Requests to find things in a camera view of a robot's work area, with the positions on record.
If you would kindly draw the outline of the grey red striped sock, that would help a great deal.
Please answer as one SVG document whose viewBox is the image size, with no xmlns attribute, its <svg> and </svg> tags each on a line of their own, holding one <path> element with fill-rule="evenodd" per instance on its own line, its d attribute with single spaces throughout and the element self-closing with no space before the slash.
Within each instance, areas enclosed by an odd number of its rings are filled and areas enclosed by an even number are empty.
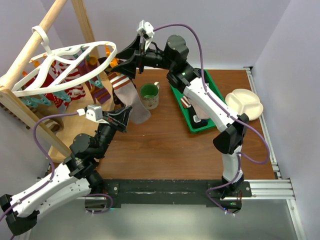
<svg viewBox="0 0 320 240">
<path fill-rule="evenodd" d="M 180 98 L 180 102 L 184 109 L 194 110 L 195 115 L 198 116 L 199 119 L 208 120 L 210 117 L 205 113 L 205 111 L 192 99 L 189 97 L 183 96 Z"/>
<path fill-rule="evenodd" d="M 129 119 L 136 125 L 146 122 L 150 118 L 151 113 L 142 104 L 131 79 L 123 74 L 117 74 L 115 72 L 110 73 L 107 77 L 116 97 L 126 107 L 132 107 Z"/>
</svg>

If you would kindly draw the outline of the maroon purple sock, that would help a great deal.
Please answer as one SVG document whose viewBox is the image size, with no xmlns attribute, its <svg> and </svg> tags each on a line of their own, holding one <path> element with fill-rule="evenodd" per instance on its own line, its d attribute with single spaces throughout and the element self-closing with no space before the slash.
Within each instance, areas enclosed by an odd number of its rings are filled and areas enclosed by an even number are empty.
<svg viewBox="0 0 320 240">
<path fill-rule="evenodd" d="M 98 67 L 98 59 L 95 56 L 87 56 L 78 66 L 77 69 L 81 76 L 84 76 Z M 85 82 L 88 87 L 93 102 L 103 105 L 111 98 L 110 93 L 102 84 L 99 75 L 94 76 Z"/>
</svg>

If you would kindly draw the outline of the black white striped sock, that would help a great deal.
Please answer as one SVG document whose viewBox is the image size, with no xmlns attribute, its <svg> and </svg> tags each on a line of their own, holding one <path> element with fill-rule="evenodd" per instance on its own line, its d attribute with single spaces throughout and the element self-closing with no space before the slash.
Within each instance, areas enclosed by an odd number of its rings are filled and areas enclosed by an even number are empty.
<svg viewBox="0 0 320 240">
<path fill-rule="evenodd" d="M 208 121 L 206 119 L 200 119 L 196 114 L 193 114 L 190 119 L 191 126 L 194 129 L 199 129 L 208 125 Z"/>
</svg>

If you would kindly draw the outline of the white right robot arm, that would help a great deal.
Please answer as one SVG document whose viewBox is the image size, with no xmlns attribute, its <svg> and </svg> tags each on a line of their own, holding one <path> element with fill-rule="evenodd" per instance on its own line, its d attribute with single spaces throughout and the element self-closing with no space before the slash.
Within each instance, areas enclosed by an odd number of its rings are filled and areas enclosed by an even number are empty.
<svg viewBox="0 0 320 240">
<path fill-rule="evenodd" d="M 116 58 L 122 62 L 113 67 L 112 71 L 131 79 L 135 79 L 137 73 L 141 74 L 144 67 L 168 71 L 166 78 L 169 84 L 200 106 L 219 130 L 219 135 L 212 142 L 222 154 L 222 189 L 227 196 L 235 196 L 244 181 L 239 160 L 248 116 L 229 109 L 206 86 L 199 70 L 187 62 L 189 49 L 183 37 L 176 34 L 169 36 L 163 50 L 148 49 L 144 46 L 145 43 L 146 40 L 141 36 L 136 36 L 129 46 L 116 54 Z"/>
</svg>

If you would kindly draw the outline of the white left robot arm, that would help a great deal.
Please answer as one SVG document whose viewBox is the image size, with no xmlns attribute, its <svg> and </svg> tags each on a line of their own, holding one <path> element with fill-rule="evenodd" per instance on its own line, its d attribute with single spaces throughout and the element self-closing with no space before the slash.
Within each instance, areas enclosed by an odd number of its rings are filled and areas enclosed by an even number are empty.
<svg viewBox="0 0 320 240">
<path fill-rule="evenodd" d="M 70 145 L 71 153 L 57 167 L 50 160 L 51 173 L 26 190 L 4 194 L 0 198 L 5 220 L 12 235 L 19 236 L 31 230 L 45 213 L 82 196 L 103 196 L 104 184 L 96 171 L 97 160 L 104 158 L 116 132 L 125 133 L 131 106 L 103 111 L 91 104 L 73 112 L 97 124 L 94 136 L 78 134 Z"/>
</svg>

